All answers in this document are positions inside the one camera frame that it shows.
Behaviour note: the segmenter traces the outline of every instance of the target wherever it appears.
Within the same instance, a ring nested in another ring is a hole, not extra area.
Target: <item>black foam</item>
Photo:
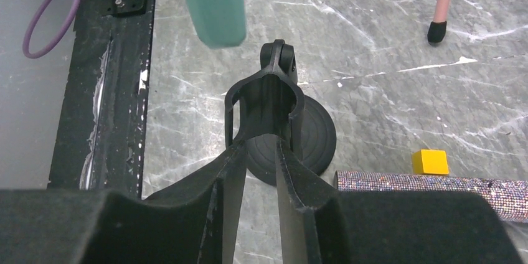
[[[353,263],[522,263],[479,195],[340,192]]]

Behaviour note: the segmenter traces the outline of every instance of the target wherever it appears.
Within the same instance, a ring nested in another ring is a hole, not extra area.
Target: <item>black rubber disc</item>
[[[336,151],[336,127],[328,112],[317,101],[305,96],[302,145],[303,164],[317,175],[330,165]],[[247,143],[250,172],[259,180],[276,186],[276,135],[264,134]]]

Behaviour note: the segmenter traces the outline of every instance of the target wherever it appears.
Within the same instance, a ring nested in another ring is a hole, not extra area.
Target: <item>black frame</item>
[[[156,0],[127,17],[105,14],[108,1],[114,0],[82,0],[77,12],[47,187],[141,197]]]

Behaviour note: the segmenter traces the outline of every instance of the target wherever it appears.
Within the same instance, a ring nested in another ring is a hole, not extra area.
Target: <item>white scratch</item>
[[[387,73],[385,73],[385,72],[378,72],[378,73],[375,73],[375,74],[367,74],[367,75],[365,75],[364,77],[371,77],[371,76],[383,75],[383,74],[387,74]]]
[[[181,167],[191,166],[191,165],[193,165],[193,164],[197,164],[197,163],[202,162],[202,161],[211,160],[211,159],[214,159],[214,158],[216,158],[216,157],[217,157],[217,156],[214,156],[214,155],[213,155],[213,156],[207,156],[207,157],[204,157],[204,158],[200,158],[200,159],[198,159],[198,160],[195,160],[195,161],[193,161],[193,162],[191,162],[191,163],[184,164],[184,165],[181,166]]]
[[[325,14],[335,14],[338,18],[340,18],[341,20],[343,20],[344,22],[346,22],[349,26],[351,26],[353,29],[355,29],[363,38],[365,38],[367,41],[369,41],[369,44],[370,46],[374,49],[375,48],[375,43],[374,43],[374,40],[372,40],[372,38],[367,35],[363,30],[361,30],[360,28],[356,27],[350,20],[346,19],[340,12],[337,12],[336,10],[334,10],[333,8],[329,7],[329,6],[326,6],[324,7],[321,12],[325,13]]]
[[[179,130],[176,130],[176,129],[172,129],[172,128],[169,128],[167,126],[164,126],[164,125],[161,125],[161,124],[158,124],[158,123],[150,123],[149,126],[150,127],[154,127],[154,128],[164,129],[164,130],[167,130],[167,131],[170,131],[170,132],[175,132],[175,133],[179,133],[179,134],[185,134],[182,131],[179,131]]]
[[[201,95],[201,94],[198,97],[200,97],[202,99],[214,100],[214,101],[223,101],[224,100],[224,99],[220,99],[220,98],[217,98],[217,97],[206,96],[206,95]]]
[[[513,34],[514,32],[521,30],[521,29],[528,29],[528,24],[524,26],[516,27],[515,29],[509,29],[507,31],[493,32],[493,33],[488,33],[488,34],[477,34],[477,35],[473,35],[468,32],[458,31],[456,29],[448,29],[448,31],[468,37],[470,41],[476,41],[476,40],[486,40],[489,38],[500,37],[502,35]]]
[[[461,82],[467,82],[467,83],[476,83],[478,85],[486,85],[486,86],[489,86],[489,87],[496,87],[496,88],[504,88],[500,85],[494,85],[493,83],[488,83],[488,82],[481,82],[479,80],[474,80],[474,79],[471,79],[471,78],[468,78],[468,77],[461,77],[461,78],[456,78],[457,80],[461,81]]]
[[[331,70],[331,71],[332,71],[332,72],[339,73],[339,74],[343,74],[343,75],[349,75],[348,73],[341,72],[341,71],[337,71],[337,70]]]
[[[423,69],[441,68],[441,67],[446,67],[446,66],[462,65],[462,64],[469,64],[469,63],[475,63],[475,62],[478,62],[478,61],[475,59],[468,59],[467,57],[460,57],[460,59],[457,62],[452,63],[452,64],[426,65],[426,66],[421,66],[421,67],[416,67],[416,68],[399,70],[397,72],[409,72],[409,71],[416,71],[416,70],[423,70]]]
[[[194,113],[197,113],[198,115],[202,116],[204,119],[206,119],[209,122],[220,123],[220,124],[224,123],[223,120],[218,120],[218,119],[215,119],[215,118],[209,118],[208,116],[206,116],[202,112],[200,112],[197,108],[190,107],[189,110],[193,111]]]
[[[352,78],[355,78],[354,76],[347,76],[347,77],[339,77],[339,78],[335,78],[335,79],[324,79],[323,82],[335,82],[336,80],[346,80],[346,79],[352,79]]]
[[[409,14],[407,13],[407,11],[406,11],[404,8],[402,8],[402,7],[400,6],[399,3],[395,2],[395,1],[393,1],[392,3],[393,3],[398,9],[400,9],[400,10],[401,10],[406,16],[409,16]]]
[[[483,8],[476,2],[472,2],[472,1],[469,1],[469,0],[461,0],[463,2],[465,2],[466,4],[469,4],[470,6],[474,7],[475,9],[477,10],[482,10]]]
[[[179,78],[179,77],[176,76],[176,75],[169,75],[169,76],[172,77],[172,78],[178,79],[178,80],[181,81],[182,83],[185,83],[186,85],[189,85],[189,86],[191,86],[191,87],[193,87],[193,88],[198,88],[198,89],[200,89],[199,87],[193,85],[192,83],[188,82],[187,80],[184,80],[184,79],[182,79],[182,78]]]
[[[310,6],[310,7],[313,7],[313,4],[303,4],[303,3],[300,3],[300,2],[274,1],[273,3],[275,3],[275,4],[289,4],[289,5],[292,5],[292,6]]]
[[[264,255],[261,255],[259,253],[249,253],[249,252],[244,252],[246,255],[251,255],[251,256],[256,256],[256,257],[262,257],[262,258],[266,258],[266,259],[270,259],[270,260],[275,260],[274,258],[272,257],[268,257],[268,256],[264,256]]]
[[[482,136],[483,138],[488,138],[486,135],[484,135],[482,131],[478,131],[478,132],[465,131],[464,133],[467,135],[471,135],[471,136]]]

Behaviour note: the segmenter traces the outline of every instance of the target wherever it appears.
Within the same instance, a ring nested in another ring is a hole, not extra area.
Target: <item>black rubber tip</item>
[[[328,112],[317,101],[305,96],[303,129],[303,164],[317,175],[330,165],[336,151],[336,127]],[[276,186],[276,136],[264,134],[247,142],[249,171],[259,180]]]
[[[429,44],[435,45],[442,42],[445,37],[446,28],[447,21],[441,23],[431,22],[429,32],[427,33],[427,41],[429,41]]]

